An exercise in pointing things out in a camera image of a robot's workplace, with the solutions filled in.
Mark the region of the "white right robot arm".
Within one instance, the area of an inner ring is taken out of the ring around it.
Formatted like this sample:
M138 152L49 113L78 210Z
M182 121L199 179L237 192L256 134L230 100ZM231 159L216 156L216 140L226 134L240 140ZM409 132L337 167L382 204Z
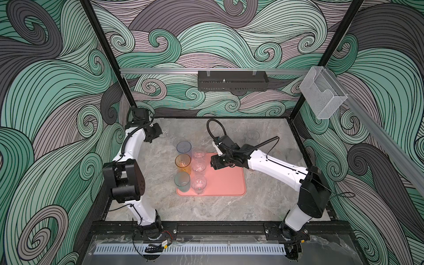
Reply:
M238 146L227 135L220 121L209 119L206 122L206 130L213 139L217 152L210 161L214 170L239 167L258 171L285 183L299 193L296 206L287 213L280 224L282 237L289 242L301 243L309 240L305 224L313 218L322 217L330 199L355 197L353 192L336 193L331 190L322 171L316 166L296 166L260 150L272 142L278 143L277 136L256 146Z

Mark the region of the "blue translucent cup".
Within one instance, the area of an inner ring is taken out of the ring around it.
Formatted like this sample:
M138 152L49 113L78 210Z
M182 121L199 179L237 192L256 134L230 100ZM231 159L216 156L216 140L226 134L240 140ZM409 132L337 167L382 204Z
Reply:
M176 146L177 152L180 154L191 154L191 150L192 150L192 144L187 141L180 141L177 146Z

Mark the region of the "green translucent cup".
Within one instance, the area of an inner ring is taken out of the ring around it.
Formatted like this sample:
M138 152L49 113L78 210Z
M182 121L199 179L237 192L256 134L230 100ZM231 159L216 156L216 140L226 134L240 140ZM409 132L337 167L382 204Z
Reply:
M174 176L174 184L180 192L188 192L191 188L191 177L184 171L178 172Z

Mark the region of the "orange translucent cup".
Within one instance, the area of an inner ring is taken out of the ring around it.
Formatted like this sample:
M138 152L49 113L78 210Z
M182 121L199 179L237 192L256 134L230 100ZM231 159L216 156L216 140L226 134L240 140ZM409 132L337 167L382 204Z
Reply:
M192 159L188 154L182 153L175 158L174 163L177 166L179 172L191 174L191 161Z

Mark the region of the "clear faceted glass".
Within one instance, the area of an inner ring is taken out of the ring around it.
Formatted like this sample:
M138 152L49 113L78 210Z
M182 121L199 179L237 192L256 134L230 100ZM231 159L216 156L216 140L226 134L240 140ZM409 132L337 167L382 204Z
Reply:
M206 162L204 159L195 159L191 163L191 168L194 173L203 174L206 170Z

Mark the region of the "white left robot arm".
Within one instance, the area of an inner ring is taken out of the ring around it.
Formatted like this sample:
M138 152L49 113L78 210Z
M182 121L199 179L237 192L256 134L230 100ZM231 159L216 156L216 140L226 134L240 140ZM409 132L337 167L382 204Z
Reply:
M146 182L138 158L142 144L152 143L161 134L148 109L130 107L120 150L102 170L110 198L132 212L137 229L150 239L160 236L162 225L157 210L144 196Z

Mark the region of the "pink plastic tray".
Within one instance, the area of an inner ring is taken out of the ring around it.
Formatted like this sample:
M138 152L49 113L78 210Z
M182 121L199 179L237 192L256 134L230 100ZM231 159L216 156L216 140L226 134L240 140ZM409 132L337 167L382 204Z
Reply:
M240 197L246 194L244 170L240 167L226 167L214 170L210 165L211 157L216 153L206 153L205 159L209 163L205 170L206 186L201 193L192 187L187 192L176 188L180 197Z

